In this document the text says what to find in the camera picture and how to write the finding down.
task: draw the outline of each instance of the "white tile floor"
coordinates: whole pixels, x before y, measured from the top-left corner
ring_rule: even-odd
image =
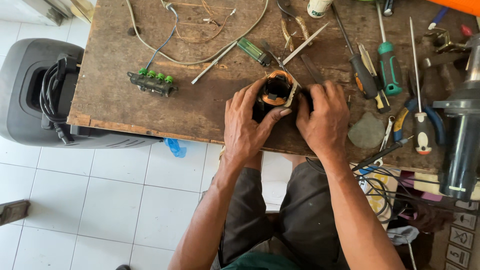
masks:
[[[17,40],[47,37],[81,47],[89,26],[0,21],[0,66]],[[30,199],[29,217],[0,227],[2,270],[164,270],[200,193],[208,189],[221,146],[181,141],[183,159],[163,143],[135,149],[57,149],[0,137],[0,204]],[[279,209],[291,163],[263,160],[267,209]]]

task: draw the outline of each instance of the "workbench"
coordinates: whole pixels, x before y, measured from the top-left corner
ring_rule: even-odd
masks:
[[[131,0],[141,37],[157,48],[168,38],[175,17],[167,11],[160,1]],[[262,14],[265,0],[206,0],[214,18],[223,23],[225,17],[234,8],[236,13],[228,18],[221,33],[214,39],[193,44],[181,40],[176,33],[162,48],[162,52],[178,61],[199,61],[216,53],[230,41],[240,37]],[[348,58],[350,52],[333,12],[313,19],[307,14],[308,0],[291,0],[292,5],[305,19],[312,34],[327,22],[330,24],[313,40],[311,47],[302,52],[309,55],[324,77],[341,84],[346,97],[351,96],[350,123],[356,123],[362,115],[370,111],[386,124],[390,115],[397,115],[403,103],[409,98],[407,90],[407,70],[413,66],[409,16],[414,19],[415,33],[421,37],[431,19],[440,10],[440,6],[426,0],[402,0],[395,2],[394,14],[384,17],[387,40],[395,45],[395,52],[403,71],[404,90],[397,96],[388,97],[392,110],[385,114],[377,112],[376,103],[365,100],[359,92],[351,71]],[[355,0],[335,1],[342,22],[350,37],[354,49],[357,42],[365,45],[373,62],[378,63],[378,45],[381,33],[374,2]],[[218,28],[204,22],[209,18],[201,0],[178,0],[173,2],[179,15],[178,31],[188,41],[208,38]],[[281,14],[275,0],[269,0],[263,19],[246,36],[249,41],[261,48],[260,40],[265,38],[280,55],[285,40],[281,35]],[[471,15],[450,10],[438,27],[450,31],[453,41],[462,39],[460,25],[465,24],[474,33],[477,32],[475,18]],[[179,91],[170,97],[161,97],[157,93],[142,92],[130,83],[127,72],[137,73],[145,67],[153,51],[140,42],[137,37],[127,35],[132,20],[126,1],[98,0],[95,7],[90,36],[85,49],[78,85],[72,101],[68,124],[90,126],[115,131],[131,132],[143,135],[170,137],[208,143],[223,143],[225,102],[233,94],[279,67],[272,61],[265,68],[250,58],[239,48],[234,48],[207,72],[196,84],[191,81],[209,64],[180,65],[160,55],[155,56],[149,70],[170,75]],[[304,38],[295,21],[288,22],[293,43],[299,46]],[[421,43],[417,46],[419,59],[433,55],[433,47]],[[300,54],[288,63],[288,70],[302,85],[314,83],[313,78],[303,64]],[[264,145],[263,150],[297,155],[314,155],[300,136],[296,126],[296,102],[294,113],[280,120]],[[404,136],[412,134],[412,116],[409,115],[404,126]],[[392,143],[392,135],[387,145]],[[361,149],[347,139],[348,158],[359,162],[374,153],[380,146]],[[434,146],[430,155],[416,153],[412,140],[403,148],[385,156],[384,165],[403,170],[435,173],[441,168],[444,152]]]

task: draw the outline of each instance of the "pliers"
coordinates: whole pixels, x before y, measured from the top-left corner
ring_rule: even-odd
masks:
[[[409,112],[414,111],[415,109],[418,109],[418,98],[417,98],[417,82],[415,81],[415,75],[411,70],[408,71],[408,91],[410,93],[411,99],[405,101],[404,108],[400,113],[397,115],[397,118],[395,120],[394,126],[393,126],[393,140],[395,142],[401,140],[403,138],[403,122],[408,115]],[[437,145],[443,146],[446,143],[446,133],[445,133],[445,126],[442,118],[438,113],[428,105],[428,103],[425,101],[422,102],[422,107],[423,110],[427,113],[428,119],[430,122],[432,122],[433,128],[435,129],[435,141]]]
[[[307,26],[305,25],[304,19],[301,16],[297,15],[297,12],[290,5],[290,0],[276,0],[276,3],[280,8],[280,13],[282,13],[282,33],[285,40],[288,41],[288,38],[290,37],[290,34],[288,33],[288,30],[287,30],[287,19],[289,15],[295,18],[295,21],[300,25],[301,32],[303,33],[303,37],[305,38],[305,40],[310,38],[310,34],[308,33],[308,29],[307,29]],[[290,40],[289,47],[290,47],[290,51],[293,51],[295,49],[295,47],[293,46],[293,42],[291,40]]]

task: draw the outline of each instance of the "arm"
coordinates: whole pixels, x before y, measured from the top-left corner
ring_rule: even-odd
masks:
[[[353,176],[345,151],[349,111],[342,86],[325,81],[308,88],[314,111],[300,97],[297,127],[322,162],[330,186],[335,226],[352,270],[404,270],[398,253]]]
[[[235,93],[225,108],[226,150],[205,197],[193,214],[168,269],[209,270],[218,251],[235,183],[245,163],[267,140],[274,124],[290,109],[275,108],[258,124],[252,120],[253,105],[266,79]]]

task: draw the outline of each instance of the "blue plastic bag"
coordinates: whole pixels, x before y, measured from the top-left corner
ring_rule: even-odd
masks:
[[[186,147],[180,147],[177,139],[165,138],[164,142],[165,142],[166,146],[170,147],[170,151],[172,151],[172,154],[175,157],[184,158],[185,155],[187,154],[187,148]]]

